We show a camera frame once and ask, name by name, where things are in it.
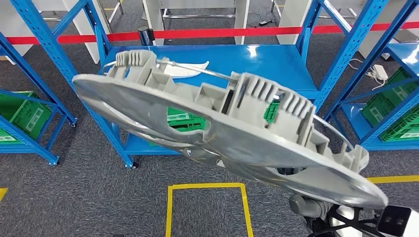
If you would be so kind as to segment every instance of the power adapter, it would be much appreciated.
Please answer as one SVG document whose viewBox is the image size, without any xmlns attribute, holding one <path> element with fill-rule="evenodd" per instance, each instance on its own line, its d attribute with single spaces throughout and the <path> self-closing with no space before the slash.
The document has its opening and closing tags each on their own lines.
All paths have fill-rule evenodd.
<svg viewBox="0 0 419 237">
<path fill-rule="evenodd" d="M 388 75 L 382 65 L 374 64 L 373 71 L 378 80 L 387 81 Z"/>
</svg>

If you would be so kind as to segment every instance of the white plastic piece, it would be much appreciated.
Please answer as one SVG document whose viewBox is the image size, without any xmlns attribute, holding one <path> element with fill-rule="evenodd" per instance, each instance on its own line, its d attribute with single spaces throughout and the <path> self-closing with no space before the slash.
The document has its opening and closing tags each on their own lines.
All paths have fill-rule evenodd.
<svg viewBox="0 0 419 237">
<path fill-rule="evenodd" d="M 180 65 L 192 66 L 192 67 L 196 67 L 196 68 L 200 68 L 200 69 L 206 69 L 209 63 L 210 63 L 209 61 L 206 61 L 205 63 L 202 63 L 202 64 L 180 63 Z M 194 71 L 194 70 L 181 68 L 181 67 L 177 67 L 177 66 L 172 66 L 172 65 L 167 65 L 166 68 L 165 68 L 164 73 L 170 75 L 173 79 L 191 78 L 191 77 L 195 77 L 195 76 L 201 74 L 200 72 L 197 72 L 197 71 Z"/>
</svg>

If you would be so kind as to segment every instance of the yellow floor tape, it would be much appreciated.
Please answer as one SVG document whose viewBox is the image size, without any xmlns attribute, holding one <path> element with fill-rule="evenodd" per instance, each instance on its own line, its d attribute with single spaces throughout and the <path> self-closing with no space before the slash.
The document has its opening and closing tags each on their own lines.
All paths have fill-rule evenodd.
<svg viewBox="0 0 419 237">
<path fill-rule="evenodd" d="M 419 182 L 419 175 L 370 177 L 367 179 L 375 184 Z"/>
<path fill-rule="evenodd" d="M 113 11 L 113 10 L 115 10 L 115 8 L 104 8 L 103 10 L 105 10 L 105 11 Z"/>
<path fill-rule="evenodd" d="M 166 216 L 166 237 L 170 237 L 171 233 L 171 213 L 173 205 L 173 190 L 176 189 L 222 189 L 222 188 L 240 188 L 242 195 L 243 210 L 245 213 L 246 229 L 248 237 L 253 237 L 251 229 L 250 212 L 248 198 L 246 195 L 245 185 L 242 183 L 204 183 L 204 184 L 175 184 L 168 186 L 168 211 Z"/>
<path fill-rule="evenodd" d="M 405 182 L 419 182 L 419 175 L 404 175 L 404 176 L 385 176 L 385 177 L 370 177 L 367 178 L 375 184 L 386 183 L 405 183 Z M 242 183 L 203 183 L 203 184 L 175 184 L 168 186 L 168 209 L 166 216 L 166 237 L 171 234 L 171 214 L 173 206 L 173 190 L 177 189 L 220 189 L 220 188 L 240 188 L 243 201 L 243 210 L 245 213 L 246 229 L 248 237 L 253 237 L 253 230 L 251 229 L 250 212 L 248 205 L 248 198 L 246 195 L 245 185 Z"/>
<path fill-rule="evenodd" d="M 7 188 L 0 188 L 0 201 L 3 199 L 6 192 L 7 192 Z"/>
</svg>

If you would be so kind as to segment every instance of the caster wheel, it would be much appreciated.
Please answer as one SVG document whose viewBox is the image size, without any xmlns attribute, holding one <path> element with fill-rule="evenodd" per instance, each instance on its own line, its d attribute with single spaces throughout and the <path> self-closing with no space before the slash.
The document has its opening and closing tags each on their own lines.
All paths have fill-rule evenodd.
<svg viewBox="0 0 419 237">
<path fill-rule="evenodd" d="M 77 118 L 76 118 L 76 122 L 74 122 L 74 123 L 68 123 L 68 125 L 70 126 L 70 127 L 76 127 L 77 126 Z"/>
<path fill-rule="evenodd" d="M 139 166 L 140 166 L 140 164 L 139 164 L 139 163 L 137 163 L 137 162 L 134 162 L 134 163 L 132 164 L 132 168 L 133 168 L 133 169 L 137 169 Z"/>
</svg>

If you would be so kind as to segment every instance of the yellow floor marking square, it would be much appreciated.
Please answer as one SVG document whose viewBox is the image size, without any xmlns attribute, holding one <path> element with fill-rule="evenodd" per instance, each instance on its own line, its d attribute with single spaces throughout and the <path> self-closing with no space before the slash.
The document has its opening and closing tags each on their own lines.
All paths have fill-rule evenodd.
<svg viewBox="0 0 419 237">
<path fill-rule="evenodd" d="M 6 192 L 7 192 L 7 188 L 0 188 L 0 201 L 3 199 Z"/>
<path fill-rule="evenodd" d="M 242 183 L 203 183 L 203 184 L 175 184 L 168 186 L 168 211 L 166 216 L 166 237 L 171 234 L 171 213 L 173 205 L 173 190 L 176 189 L 222 189 L 222 188 L 240 188 L 242 195 L 243 210 L 245 213 L 246 229 L 248 237 L 253 237 L 253 230 L 251 229 L 250 213 L 248 198 L 246 196 L 245 185 Z"/>
</svg>

